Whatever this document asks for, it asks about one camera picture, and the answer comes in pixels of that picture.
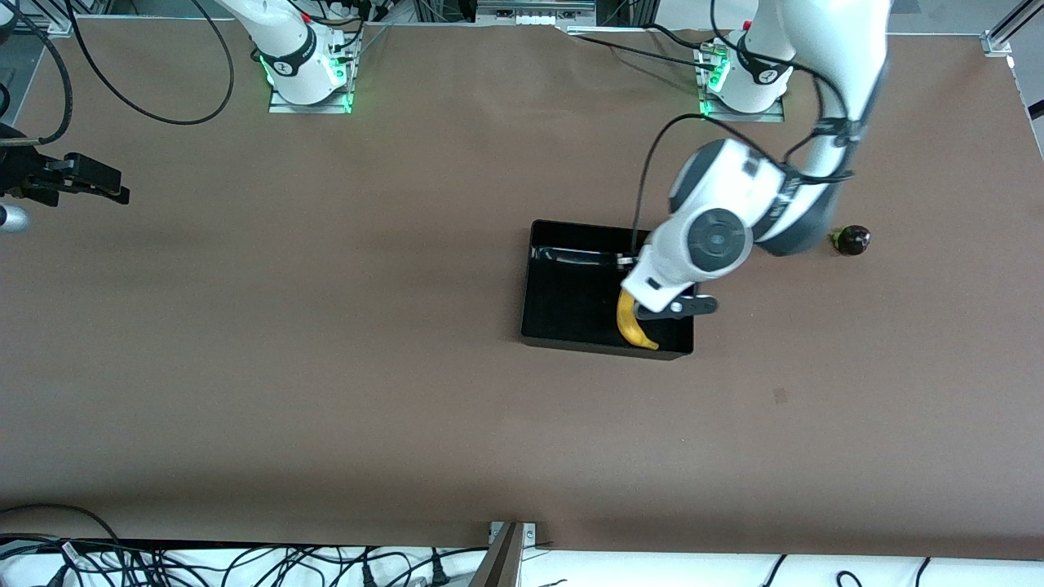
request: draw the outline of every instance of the small bottle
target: small bottle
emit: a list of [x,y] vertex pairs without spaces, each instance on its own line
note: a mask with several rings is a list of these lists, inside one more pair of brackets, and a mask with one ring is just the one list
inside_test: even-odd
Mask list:
[[859,225],[845,227],[830,235],[830,242],[846,257],[861,255],[870,246],[870,230]]

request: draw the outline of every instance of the black cable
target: black cable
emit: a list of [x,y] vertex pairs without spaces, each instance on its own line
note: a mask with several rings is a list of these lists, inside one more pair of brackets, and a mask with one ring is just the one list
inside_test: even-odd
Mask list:
[[[823,92],[820,91],[820,85],[818,84],[812,84],[812,89],[815,90],[815,103],[818,104],[818,111],[820,111],[818,117],[822,117],[823,116]],[[816,134],[815,128],[813,127],[811,131],[809,131],[808,135],[806,135],[804,139],[802,139],[802,140],[798,141],[797,143],[794,143],[793,146],[791,146],[790,148],[788,148],[786,150],[786,152],[783,154],[783,163],[786,164],[786,165],[789,165],[790,164],[790,158],[793,157],[793,154],[798,152],[798,150],[800,150],[801,147],[803,147],[806,144],[808,144],[809,141],[811,141],[812,139],[814,139],[818,135]]]
[[438,549],[431,547],[431,587],[443,587],[450,582],[446,569],[443,568],[443,558],[438,555]]
[[7,109],[10,108],[10,92],[3,84],[0,84],[0,94],[3,94],[3,107],[0,108],[0,117],[3,117],[3,115],[7,114]]
[[610,13],[610,15],[606,17],[606,20],[601,21],[601,24],[599,24],[598,26],[606,26],[609,23],[609,21],[613,20],[614,18],[616,18],[616,15],[620,14],[620,10],[622,10],[627,6],[634,6],[637,3],[638,0],[620,0],[620,4],[616,7],[616,9]]
[[[351,561],[349,561],[348,565],[345,565],[345,567],[340,569],[340,572],[337,573],[337,577],[335,577],[333,579],[333,581],[330,582],[330,586],[329,587],[337,587],[337,585],[340,583],[340,579],[342,577],[345,577],[345,574],[347,574],[348,571],[351,570],[353,566],[355,566],[358,562],[362,561],[362,559],[370,551],[370,548],[371,548],[370,546],[366,546],[362,550],[361,555],[359,555],[358,557],[356,557],[356,558],[352,559]],[[340,550],[337,551],[337,556],[340,557]]]
[[[115,553],[115,548],[117,547],[116,545],[111,544],[109,542],[100,542],[100,541],[92,541],[92,540],[81,540],[81,539],[52,539],[52,538],[46,538],[46,537],[42,537],[42,536],[16,535],[16,534],[3,534],[3,535],[0,535],[0,537],[4,537],[4,538],[18,538],[18,539],[21,539],[21,540],[33,540],[33,541],[40,542],[41,544],[51,546],[51,547],[57,549],[58,551],[63,553],[63,555],[64,555],[64,550],[62,549],[62,544],[63,543],[69,543],[69,544],[72,544],[73,546],[75,546],[77,544],[109,546],[109,547],[111,547],[111,548],[114,549],[113,550],[114,555],[116,554]],[[7,559],[7,558],[9,558],[11,556],[17,556],[17,555],[20,555],[20,554],[24,554],[24,553],[27,553],[27,551],[32,550],[32,549],[38,549],[39,547],[40,547],[39,545],[33,545],[33,546],[23,546],[23,547],[20,547],[20,548],[16,548],[16,549],[13,549],[10,551],[3,553],[2,555],[0,555],[0,560]],[[165,553],[161,553],[161,551],[157,551],[157,550],[149,550],[149,549],[144,549],[144,548],[134,548],[134,547],[130,547],[130,546],[122,546],[122,545],[120,545],[119,548],[121,548],[122,550],[125,550],[127,553],[132,553],[133,554],[132,557],[129,557],[129,563],[126,562],[125,560],[120,559],[120,560],[118,560],[118,564],[117,565],[112,565],[112,564],[108,564],[106,563],[106,567],[109,568],[109,570],[102,570],[93,559],[91,559],[89,557],[84,557],[95,568],[95,570],[79,568],[78,565],[74,566],[73,568],[74,569],[78,569],[79,571],[88,573],[88,574],[121,572],[121,573],[123,573],[123,577],[124,577],[123,585],[129,584],[132,587],[157,587],[158,585],[160,587],[173,587],[170,584],[170,580],[173,580],[173,581],[177,582],[183,587],[208,587],[209,584],[208,584],[207,580],[204,579],[203,576],[200,576],[197,572],[198,570],[209,570],[209,571],[214,571],[214,572],[224,572],[226,573],[224,579],[227,580],[228,573],[231,573],[232,569],[240,567],[240,566],[243,566],[243,565],[251,564],[253,562],[256,562],[256,561],[260,560],[261,558],[263,558],[263,557],[271,554],[275,550],[275,548],[271,547],[271,546],[255,546],[255,547],[250,548],[247,550],[244,550],[243,553],[241,553],[240,555],[238,555],[235,559],[233,559],[232,563],[228,567],[217,568],[217,567],[211,567],[211,566],[207,566],[207,565],[187,564],[187,563],[185,563],[183,561],[180,561],[180,560],[173,558],[169,554],[165,554]],[[257,551],[259,549],[267,549],[267,551],[262,553],[260,556],[254,557],[252,559],[241,561],[241,559],[245,558],[251,553]],[[106,550],[106,551],[103,551],[102,554],[105,554],[105,553],[109,553],[109,551]],[[143,554],[147,554],[150,557],[152,557],[151,564],[145,562],[144,558],[140,556],[140,555],[143,555]],[[191,579],[194,579],[195,582],[197,582],[197,583],[191,583],[191,582],[187,581],[186,579],[184,579],[182,577],[179,577],[176,574],[171,574],[169,572],[170,570],[182,570],[182,571],[190,574]],[[147,581],[144,581],[144,582],[138,581],[137,578],[135,577],[135,573],[137,573],[137,572],[144,572],[146,574],[146,577],[147,577]],[[106,579],[106,581],[111,582],[111,580],[108,577],[105,579]]]
[[264,574],[262,574],[261,578],[258,579],[257,582],[254,584],[254,587],[261,587],[261,584],[264,583],[265,579],[268,579],[269,574],[271,574],[271,573],[276,572],[277,570],[279,570],[286,563],[286,559],[287,559],[288,556],[289,556],[289,548],[287,548],[287,556],[283,557],[279,561],[279,563],[277,563],[275,566],[272,566],[271,568],[269,568],[267,572],[265,572]]
[[40,27],[35,25],[28,17],[26,17],[22,10],[18,8],[10,0],[0,0],[0,4],[3,4],[11,14],[15,15],[18,20],[22,21],[22,24],[27,26],[32,34],[40,39],[44,47],[47,48],[47,52],[51,54],[54,58],[54,65],[58,68],[58,76],[62,77],[62,91],[65,94],[65,110],[62,112],[62,122],[58,123],[56,131],[51,133],[47,137],[41,137],[39,139],[3,139],[0,140],[0,146],[15,146],[15,145],[46,145],[48,143],[53,143],[54,141],[62,138],[66,131],[69,130],[69,122],[72,121],[72,81],[69,79],[69,70],[66,69],[65,62],[62,61],[62,55],[58,50],[51,43],[51,40],[47,38],[47,33],[40,30]]
[[850,578],[852,581],[855,581],[855,587],[862,587],[862,582],[860,582],[859,578],[856,577],[850,570],[841,570],[834,576],[834,583],[837,584],[837,587],[845,587],[845,584],[841,582],[841,580],[845,579],[846,577]]
[[287,573],[289,573],[290,569],[292,569],[294,566],[302,566],[304,568],[307,568],[309,570],[314,571],[315,573],[317,573],[319,576],[319,579],[322,580],[322,582],[319,583],[319,585],[326,585],[327,584],[327,582],[326,582],[326,574],[322,570],[319,570],[319,569],[315,568],[314,566],[312,566],[312,565],[304,562],[304,560],[310,556],[310,553],[314,553],[315,550],[318,550],[318,549],[319,549],[318,546],[313,546],[310,549],[310,551],[309,551],[308,548],[302,548],[302,549],[300,549],[299,550],[299,555],[300,556],[293,562],[291,562],[290,564],[287,565],[286,569],[283,570],[281,572],[280,577],[276,579],[276,582],[272,583],[271,587],[281,587],[283,585],[283,581],[286,579]]
[[765,579],[765,582],[761,584],[761,587],[772,586],[773,581],[776,581],[776,573],[779,572],[780,566],[783,564],[785,559],[786,555],[780,555],[780,558],[776,559],[776,564],[773,565],[773,570],[768,572],[768,579]]
[[65,584],[65,573],[69,570],[69,565],[63,564],[58,567],[57,572],[51,576],[50,581],[47,582],[45,587],[62,587]]
[[642,174],[641,178],[638,180],[638,196],[635,199],[635,217],[631,224],[631,253],[633,255],[638,254],[638,221],[642,215],[642,199],[644,198],[645,195],[645,179],[648,177],[649,165],[652,163],[652,155],[656,152],[656,148],[657,146],[659,146],[660,140],[663,139],[663,136],[667,133],[667,131],[670,130],[671,126],[678,124],[683,120],[706,120],[707,122],[710,122],[711,124],[714,124],[715,126],[730,133],[740,141],[743,141],[744,143],[746,143],[748,146],[758,151],[758,154],[761,157],[764,157],[765,159],[772,161],[777,166],[780,165],[775,159],[773,159],[770,155],[768,155],[768,152],[765,151],[764,148],[761,147],[761,145],[754,142],[750,137],[748,137],[743,133],[740,133],[736,128],[733,128],[731,125],[721,122],[720,120],[715,120],[709,116],[695,113],[682,114],[680,116],[671,118],[666,124],[663,125],[662,128],[660,128],[660,132],[657,133],[656,138],[652,139],[652,144],[649,146],[648,152],[645,154],[645,163],[642,164]]
[[[479,551],[485,551],[485,550],[489,550],[489,548],[487,548],[485,546],[477,546],[477,547],[474,547],[474,548],[460,548],[460,549],[457,549],[457,550],[450,550],[449,553],[443,553],[440,556],[443,559],[445,559],[446,557],[453,557],[453,556],[456,556],[456,555],[462,555],[465,553],[479,553]],[[409,567],[408,569],[406,569],[405,572],[403,572],[399,577],[396,577],[395,579],[393,579],[392,581],[389,581],[387,583],[387,585],[385,585],[385,587],[393,587],[396,583],[399,583],[403,579],[406,579],[406,581],[408,582],[409,581],[408,578],[411,577],[414,571],[417,571],[417,570],[419,570],[419,569],[421,569],[421,568],[423,568],[423,567],[431,564],[432,560],[433,559],[427,559],[426,561],[417,563],[416,565]]]
[[32,550],[39,550],[39,549],[40,549],[39,544],[32,544],[30,546],[19,546],[18,548],[4,550],[3,553],[0,553],[0,561],[5,561],[7,559],[17,557],[19,555],[25,555],[27,553],[31,553]]
[[91,52],[87,49],[87,43],[84,42],[84,34],[79,30],[79,23],[77,22],[78,19],[76,18],[75,11],[73,10],[72,7],[72,0],[65,0],[66,9],[69,10],[69,23],[72,24],[72,32],[76,37],[76,44],[79,45],[79,50],[84,53],[84,58],[87,60],[87,65],[91,66],[91,70],[93,70],[94,74],[98,76],[98,79],[100,79],[101,83],[105,85],[105,88],[109,88],[109,91],[112,92],[114,96],[119,98],[120,101],[122,101],[123,103],[130,107],[130,109],[134,110],[135,112],[145,115],[148,118],[151,118],[152,120],[166,122],[167,124],[176,124],[180,126],[201,124],[204,122],[207,122],[208,120],[212,120],[218,114],[221,114],[221,112],[224,110],[224,107],[229,104],[229,100],[232,99],[232,90],[235,88],[236,85],[236,71],[235,71],[235,66],[232,63],[232,52],[229,51],[229,45],[224,42],[224,37],[221,34],[221,31],[218,30],[217,25],[214,24],[214,21],[211,20],[210,15],[207,14],[207,10],[205,10],[204,7],[199,5],[199,2],[197,2],[196,0],[189,0],[189,1],[192,2],[192,4],[196,7],[197,10],[199,10],[199,14],[203,15],[203,18],[207,20],[207,24],[210,25],[210,28],[214,31],[214,34],[217,37],[217,41],[221,44],[221,50],[224,51],[224,60],[229,64],[229,88],[224,93],[224,99],[222,99],[221,103],[216,109],[214,109],[214,112],[211,112],[210,114],[201,118],[194,118],[191,120],[177,120],[173,118],[167,118],[165,116],[160,116],[158,114],[153,114],[141,108],[140,105],[130,101],[129,98],[124,96],[122,93],[120,93],[119,90],[116,89],[115,86],[113,86],[113,83],[110,81],[108,77],[105,77],[105,74],[101,73],[100,69],[98,69],[98,64],[94,62],[94,57],[91,55]]
[[646,57],[652,57],[652,58],[657,58],[657,60],[663,60],[665,62],[671,62],[671,63],[680,63],[682,65],[687,65],[687,66],[690,66],[690,67],[695,67],[695,68],[704,69],[704,70],[707,70],[707,71],[711,71],[711,70],[714,69],[714,66],[712,66],[711,64],[696,63],[696,62],[690,61],[690,60],[681,60],[681,58],[678,58],[678,57],[671,57],[669,55],[661,55],[660,53],[654,53],[654,52],[650,52],[650,51],[643,51],[642,49],[636,49],[634,47],[625,47],[623,45],[617,45],[616,43],[610,43],[609,41],[602,41],[601,39],[592,39],[590,37],[584,37],[582,34],[575,34],[574,37],[576,37],[577,39],[582,39],[584,41],[587,41],[588,43],[597,43],[598,45],[604,45],[607,47],[612,47],[614,49],[620,49],[621,51],[628,51],[631,53],[637,53],[639,55],[645,55]]
[[[82,559],[82,560],[91,563],[91,566],[94,567],[94,570],[90,570],[90,569],[86,569],[86,568],[80,568],[79,569],[80,572],[86,572],[86,573],[89,573],[89,574],[100,574],[101,578],[105,580],[105,583],[109,584],[109,587],[116,587],[116,582],[113,581],[112,577],[109,577],[109,573],[111,571],[106,571],[105,569],[101,568],[101,565],[97,561],[95,561],[94,559],[92,559],[91,557],[80,557],[80,559]],[[74,567],[77,567],[77,568],[79,567],[79,565],[75,564],[75,561],[71,561],[70,565],[74,566]],[[134,573],[132,571],[129,571],[125,566],[124,567],[120,567],[118,569],[114,569],[114,570],[120,570],[120,571],[122,571],[121,574],[120,574],[121,581],[122,581],[121,585],[126,586],[126,585],[134,585],[135,583],[137,583],[135,581]]]
[[928,563],[931,562],[931,557],[925,557],[924,562],[917,569],[917,576],[914,579],[914,587],[921,587],[921,576],[924,574],[924,569],[928,568]]
[[[4,514],[10,514],[10,513],[14,513],[14,512],[22,512],[22,511],[26,511],[26,510],[60,510],[60,511],[64,511],[64,512],[72,512],[72,513],[79,514],[79,515],[87,516],[87,517],[91,518],[95,523],[97,523],[99,526],[101,526],[101,530],[103,530],[105,532],[105,534],[109,535],[109,538],[113,541],[113,551],[116,553],[116,556],[120,559],[120,562],[121,563],[123,562],[123,545],[120,542],[119,536],[116,535],[116,532],[112,529],[112,526],[109,525],[109,523],[105,522],[105,520],[101,519],[101,517],[98,516],[97,514],[95,514],[94,512],[92,512],[92,511],[90,511],[90,510],[88,510],[86,508],[80,508],[78,506],[67,506],[65,503],[40,502],[40,503],[25,503],[25,504],[22,504],[22,506],[14,506],[11,508],[5,508],[3,510],[0,510],[0,516],[2,516]],[[74,561],[70,560],[69,564],[73,568],[77,568],[76,565],[74,564]],[[127,576],[126,576],[126,572],[124,572],[123,580],[126,581],[126,579],[127,579]]]
[[336,21],[321,19],[318,17],[312,17],[312,20],[326,26],[345,26],[346,24],[352,24],[353,22],[365,22],[365,20],[362,19],[361,17],[351,17]]
[[355,34],[352,36],[352,39],[350,41],[346,41],[340,45],[334,46],[333,48],[334,51],[339,51],[346,47],[351,47],[356,41],[359,40],[359,36],[362,34],[362,27],[364,25],[362,24],[362,19],[356,19],[356,20],[359,21],[359,28],[355,29]]
[[667,28],[665,26],[661,26],[659,24],[656,24],[655,22],[650,22],[648,24],[643,24],[642,28],[647,29],[647,30],[659,30],[660,32],[666,34],[667,39],[670,39],[674,43],[678,43],[679,45],[681,45],[681,46],[683,46],[683,47],[685,47],[687,49],[699,49],[699,43],[690,43],[690,42],[686,41],[685,39],[682,39],[681,37],[674,34],[674,32],[672,30],[670,30],[669,28]]
[[275,553],[276,549],[277,549],[277,547],[275,547],[275,546],[272,546],[272,547],[269,547],[269,546],[255,546],[253,548],[247,548],[246,550],[243,550],[242,553],[236,555],[236,558],[232,559],[232,563],[229,565],[229,568],[227,568],[224,570],[224,572],[221,574],[221,587],[227,587],[227,585],[229,583],[229,576],[232,574],[232,569],[236,568],[237,563],[239,563],[240,559],[242,559],[243,557],[245,557],[246,555],[250,555],[251,553],[253,553],[255,550],[260,550],[261,548],[270,548],[270,549],[267,553],[265,553],[264,555],[262,555],[261,557],[252,559],[248,562],[255,562],[255,561],[257,561],[257,560],[259,560],[261,558],[267,557],[268,555]]

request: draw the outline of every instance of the mounting plate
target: mounting plate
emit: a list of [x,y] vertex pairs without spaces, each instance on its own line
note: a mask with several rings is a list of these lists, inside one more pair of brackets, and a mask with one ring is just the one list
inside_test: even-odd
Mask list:
[[[505,522],[491,522],[490,523],[490,544],[497,539],[497,535],[500,534],[500,529],[504,526]],[[522,523],[522,547],[532,548],[537,545],[537,524],[535,522],[523,522]]]
[[698,49],[692,50],[696,63],[711,64],[723,72],[696,70],[696,91],[699,95],[699,113],[715,120],[727,122],[783,122],[783,99],[776,98],[773,105],[764,112],[748,114],[732,110],[721,101],[713,90],[719,88],[728,75],[728,47],[720,43],[701,43]]
[[[340,34],[340,41],[343,41],[342,31],[336,30],[335,33]],[[313,104],[295,104],[286,101],[272,87],[271,95],[268,97],[268,112],[271,114],[352,114],[352,105],[355,103],[355,80],[359,76],[361,46],[362,36],[356,34],[355,41],[350,46],[333,53],[334,58],[346,60],[343,64],[334,64],[331,67],[338,76],[345,76],[347,81],[326,99]]]

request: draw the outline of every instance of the brown table surface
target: brown table surface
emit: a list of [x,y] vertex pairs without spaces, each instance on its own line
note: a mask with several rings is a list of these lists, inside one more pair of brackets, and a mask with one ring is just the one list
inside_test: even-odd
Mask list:
[[[219,100],[204,22],[84,29],[149,109]],[[977,39],[891,39],[837,217],[870,252],[756,252],[664,363],[523,346],[520,304],[533,219],[630,221],[690,69],[551,28],[397,28],[351,116],[268,115],[221,29],[235,95],[191,127],[57,43],[75,115],[43,150],[121,169],[133,202],[29,203],[0,239],[3,503],[88,506],[128,537],[474,543],[511,518],[569,548],[1039,556],[1044,172]],[[777,154],[814,114],[791,86],[786,124],[742,125]],[[20,128],[61,103],[46,62]],[[671,132],[643,226],[718,136]]]

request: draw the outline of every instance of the metal bracket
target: metal bracket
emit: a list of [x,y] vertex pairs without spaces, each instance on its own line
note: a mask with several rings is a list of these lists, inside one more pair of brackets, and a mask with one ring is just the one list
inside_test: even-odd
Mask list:
[[[492,522],[490,523],[490,544],[497,539],[500,535],[500,531],[504,527],[504,524],[508,522]],[[522,522],[522,547],[532,548],[537,545],[537,524],[535,522]]]
[[986,56],[1011,55],[1012,46],[1007,42],[1042,10],[1044,10],[1044,0],[1019,0],[1012,11],[1007,13],[996,26],[979,36]]
[[1004,43],[999,47],[995,47],[989,30],[979,34],[979,41],[982,43],[982,52],[988,57],[1006,57],[1012,54],[1012,44]]

